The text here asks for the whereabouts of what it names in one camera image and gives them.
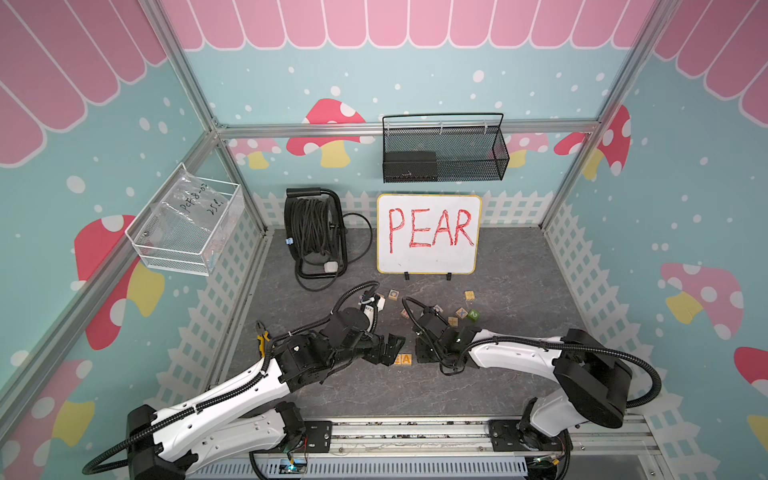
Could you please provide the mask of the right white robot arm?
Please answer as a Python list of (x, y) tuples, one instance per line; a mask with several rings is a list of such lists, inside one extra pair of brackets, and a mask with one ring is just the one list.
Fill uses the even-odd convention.
[(581, 329), (560, 337), (504, 335), (468, 326), (453, 327), (434, 307), (412, 297), (402, 300), (416, 333), (417, 360), (435, 363), (441, 374), (469, 368), (532, 374), (557, 384), (551, 394), (530, 399), (512, 437), (530, 451), (558, 445), (569, 450), (569, 431), (584, 423), (618, 429), (630, 409), (661, 393), (662, 379), (646, 360), (609, 349)]

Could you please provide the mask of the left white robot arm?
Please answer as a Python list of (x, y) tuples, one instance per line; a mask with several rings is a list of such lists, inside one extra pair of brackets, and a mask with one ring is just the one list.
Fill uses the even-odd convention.
[(242, 373), (177, 405), (130, 412), (126, 437), (82, 468), (96, 475), (125, 468), (132, 479), (184, 479), (219, 450), (244, 415), (299, 389), (323, 383), (353, 362), (390, 366), (405, 343), (377, 333), (379, 282), (341, 295), (323, 318), (278, 336), (264, 331), (260, 359)]

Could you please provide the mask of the white board with PEAR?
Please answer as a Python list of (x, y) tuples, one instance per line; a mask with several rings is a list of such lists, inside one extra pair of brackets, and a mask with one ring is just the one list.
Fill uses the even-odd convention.
[(482, 207), (477, 195), (380, 195), (377, 270), (382, 274), (472, 274)]

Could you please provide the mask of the black box in basket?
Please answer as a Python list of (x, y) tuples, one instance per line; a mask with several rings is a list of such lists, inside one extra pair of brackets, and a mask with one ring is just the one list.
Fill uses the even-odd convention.
[(437, 155), (433, 151), (392, 151), (382, 162), (385, 183), (432, 182), (438, 180)]

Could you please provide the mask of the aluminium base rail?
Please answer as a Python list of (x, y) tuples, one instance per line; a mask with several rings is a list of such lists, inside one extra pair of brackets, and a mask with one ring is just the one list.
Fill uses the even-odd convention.
[(190, 479), (670, 479), (649, 426), (581, 424), (527, 446), (515, 417), (329, 418), (302, 443), (241, 451)]

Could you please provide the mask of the yellow handled pliers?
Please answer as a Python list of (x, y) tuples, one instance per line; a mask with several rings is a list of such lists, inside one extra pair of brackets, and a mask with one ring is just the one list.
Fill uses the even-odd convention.
[(258, 349), (261, 357), (265, 357), (270, 349), (270, 335), (267, 327), (260, 321), (256, 323)]

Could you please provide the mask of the black mesh wall basket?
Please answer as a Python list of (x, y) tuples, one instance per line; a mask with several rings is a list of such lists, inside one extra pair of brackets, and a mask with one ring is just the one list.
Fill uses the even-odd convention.
[(433, 151), (438, 180), (410, 183), (501, 181), (511, 159), (503, 120), (491, 112), (386, 115), (382, 162), (387, 152)]

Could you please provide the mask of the clear plastic wall bin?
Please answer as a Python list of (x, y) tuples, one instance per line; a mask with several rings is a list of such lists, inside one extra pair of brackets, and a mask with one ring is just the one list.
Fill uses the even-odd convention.
[(208, 276), (244, 209), (239, 184), (196, 176), (179, 164), (125, 235), (149, 269)]

